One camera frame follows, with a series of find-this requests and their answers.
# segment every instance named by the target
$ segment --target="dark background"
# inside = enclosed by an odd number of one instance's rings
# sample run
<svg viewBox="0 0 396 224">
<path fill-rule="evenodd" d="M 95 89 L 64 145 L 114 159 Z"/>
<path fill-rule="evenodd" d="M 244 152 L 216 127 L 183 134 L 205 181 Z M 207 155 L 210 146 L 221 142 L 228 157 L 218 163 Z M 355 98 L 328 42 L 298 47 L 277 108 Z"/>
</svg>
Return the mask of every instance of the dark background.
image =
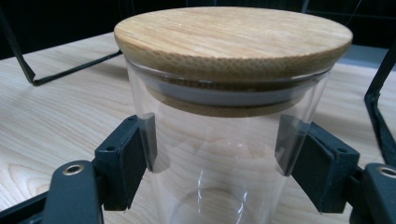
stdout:
<svg viewBox="0 0 396 224">
<path fill-rule="evenodd" d="M 346 25 L 356 45 L 389 48 L 396 37 L 395 0 L 310 0 L 307 6 L 304 0 L 0 0 L 23 53 L 112 32 L 136 14 L 214 5 L 304 11 Z M 13 54 L 0 31 L 0 60 L 8 57 Z"/>
</svg>

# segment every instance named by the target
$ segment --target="wooden lid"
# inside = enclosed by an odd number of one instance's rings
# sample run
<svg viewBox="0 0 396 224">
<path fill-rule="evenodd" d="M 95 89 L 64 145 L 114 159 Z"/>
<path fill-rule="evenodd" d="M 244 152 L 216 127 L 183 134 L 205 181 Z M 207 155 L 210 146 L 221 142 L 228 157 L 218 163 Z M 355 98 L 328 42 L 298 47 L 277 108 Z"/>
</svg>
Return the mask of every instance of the wooden lid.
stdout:
<svg viewBox="0 0 396 224">
<path fill-rule="evenodd" d="M 115 37 L 132 63 L 186 80 L 254 82 L 328 70 L 352 33 L 288 11 L 188 7 L 129 18 L 116 26 Z"/>
</svg>

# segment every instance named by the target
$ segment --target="wood grain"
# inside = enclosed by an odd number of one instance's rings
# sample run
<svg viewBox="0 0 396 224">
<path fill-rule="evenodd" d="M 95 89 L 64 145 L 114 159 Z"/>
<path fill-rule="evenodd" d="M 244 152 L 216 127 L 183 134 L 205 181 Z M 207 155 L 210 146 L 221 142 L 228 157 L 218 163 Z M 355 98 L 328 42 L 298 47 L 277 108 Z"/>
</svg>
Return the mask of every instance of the wood grain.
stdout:
<svg viewBox="0 0 396 224">
<path fill-rule="evenodd" d="M 294 12 L 192 7 L 134 16 L 116 26 L 115 37 L 133 63 L 187 80 L 248 82 L 327 70 L 352 33 Z"/>
<path fill-rule="evenodd" d="M 40 76 L 115 51 L 113 34 L 27 55 Z M 360 165 L 381 162 L 362 100 L 375 70 L 336 64 L 318 105 L 315 122 L 361 153 Z M 381 91 L 379 106 L 396 133 L 396 74 Z M 69 161 L 91 160 L 93 151 L 126 117 L 134 101 L 123 57 L 34 88 L 15 59 L 0 61 L 0 210 L 48 189 L 50 176 Z M 105 212 L 106 223 L 159 223 L 146 173 L 131 210 Z M 342 215 L 321 215 L 290 179 L 273 223 L 348 223 Z"/>
</svg>

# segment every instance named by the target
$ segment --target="wooden table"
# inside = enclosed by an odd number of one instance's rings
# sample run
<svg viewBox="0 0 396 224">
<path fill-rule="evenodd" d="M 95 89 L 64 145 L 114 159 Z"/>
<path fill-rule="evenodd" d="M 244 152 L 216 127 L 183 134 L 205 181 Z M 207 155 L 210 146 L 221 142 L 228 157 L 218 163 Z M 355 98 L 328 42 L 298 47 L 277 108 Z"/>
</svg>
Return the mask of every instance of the wooden table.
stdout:
<svg viewBox="0 0 396 224">
<path fill-rule="evenodd" d="M 113 34 L 26 55 L 39 76 L 115 52 Z M 360 166 L 382 162 L 362 100 L 376 69 L 338 63 L 318 105 L 315 122 L 361 153 Z M 396 133 L 396 76 L 389 76 L 379 107 Z M 49 188 L 52 172 L 93 151 L 128 116 L 134 102 L 123 56 L 31 86 L 15 58 L 0 61 L 0 211 Z M 157 223 L 146 172 L 131 210 L 105 212 L 106 223 Z M 274 223 L 347 223 L 344 214 L 319 214 L 290 178 Z"/>
</svg>

